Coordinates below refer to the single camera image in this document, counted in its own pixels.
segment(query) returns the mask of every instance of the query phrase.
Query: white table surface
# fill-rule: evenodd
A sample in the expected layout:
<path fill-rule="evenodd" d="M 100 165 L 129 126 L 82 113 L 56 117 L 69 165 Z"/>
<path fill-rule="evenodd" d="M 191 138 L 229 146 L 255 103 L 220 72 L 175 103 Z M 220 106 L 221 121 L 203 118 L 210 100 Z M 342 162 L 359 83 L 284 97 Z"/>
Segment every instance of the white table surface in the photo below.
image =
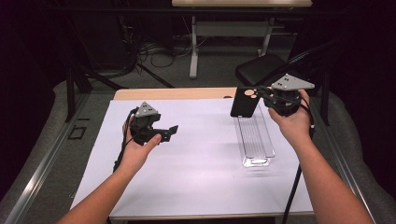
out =
<path fill-rule="evenodd" d="M 112 173 L 120 153 L 121 126 L 143 101 L 112 101 L 92 149 L 72 207 Z M 149 100 L 162 114 L 156 129 L 179 125 L 159 144 L 110 214 L 121 219 L 281 215 L 298 167 L 277 125 L 267 124 L 276 157 L 268 167 L 242 165 L 230 110 L 233 99 Z M 302 176 L 290 211 L 312 213 Z"/>

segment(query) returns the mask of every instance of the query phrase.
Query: white desk leg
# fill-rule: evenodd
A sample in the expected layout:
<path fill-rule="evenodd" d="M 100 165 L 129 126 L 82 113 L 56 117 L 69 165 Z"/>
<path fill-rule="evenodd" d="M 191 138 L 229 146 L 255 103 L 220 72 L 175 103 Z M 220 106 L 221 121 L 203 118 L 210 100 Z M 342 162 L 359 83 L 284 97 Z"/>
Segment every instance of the white desk leg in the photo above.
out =
<path fill-rule="evenodd" d="M 262 48 L 258 50 L 259 52 L 259 57 L 265 55 L 267 53 L 268 50 L 268 44 L 270 43 L 270 39 L 271 39 L 271 34 L 272 34 L 272 30 L 273 30 L 273 26 L 274 26 L 274 18 L 271 18 L 268 21 L 268 27 L 265 31 L 265 36 L 264 36 L 264 40 L 262 42 Z"/>
<path fill-rule="evenodd" d="M 198 67 L 198 49 L 197 49 L 197 33 L 196 33 L 196 20 L 192 17 L 191 23 L 191 65 L 190 65 L 190 78 L 197 78 Z"/>

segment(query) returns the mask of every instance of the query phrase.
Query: clear plastic tray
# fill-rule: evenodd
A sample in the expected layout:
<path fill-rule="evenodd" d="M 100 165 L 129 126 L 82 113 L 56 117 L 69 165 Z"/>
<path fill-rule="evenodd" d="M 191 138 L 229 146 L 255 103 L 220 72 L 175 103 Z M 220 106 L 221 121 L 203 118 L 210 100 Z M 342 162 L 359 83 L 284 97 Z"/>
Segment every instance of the clear plastic tray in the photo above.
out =
<path fill-rule="evenodd" d="M 275 152 L 260 105 L 251 118 L 234 118 L 234 122 L 243 165 L 268 166 Z"/>

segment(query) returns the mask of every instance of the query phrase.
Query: forearm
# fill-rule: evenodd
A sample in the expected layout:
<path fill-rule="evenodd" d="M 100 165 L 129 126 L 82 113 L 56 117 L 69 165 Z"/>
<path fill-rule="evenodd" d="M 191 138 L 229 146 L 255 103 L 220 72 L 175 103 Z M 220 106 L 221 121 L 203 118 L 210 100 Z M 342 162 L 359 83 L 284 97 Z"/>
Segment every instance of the forearm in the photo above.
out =
<path fill-rule="evenodd" d="M 117 170 L 58 223 L 105 223 L 133 175 Z"/>
<path fill-rule="evenodd" d="M 293 147 L 318 223 L 372 223 L 361 202 L 325 161 L 312 141 L 305 140 Z"/>

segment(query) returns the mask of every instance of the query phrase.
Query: smartphone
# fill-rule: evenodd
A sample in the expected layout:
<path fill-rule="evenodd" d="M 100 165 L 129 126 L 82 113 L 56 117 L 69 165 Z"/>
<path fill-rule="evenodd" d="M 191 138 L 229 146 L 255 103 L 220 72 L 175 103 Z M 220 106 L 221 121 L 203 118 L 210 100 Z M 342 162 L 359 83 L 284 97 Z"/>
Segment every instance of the smartphone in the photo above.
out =
<path fill-rule="evenodd" d="M 231 117 L 251 118 L 257 103 L 260 100 L 257 90 L 254 87 L 236 88 L 235 97 L 233 98 L 233 107 L 231 108 Z"/>

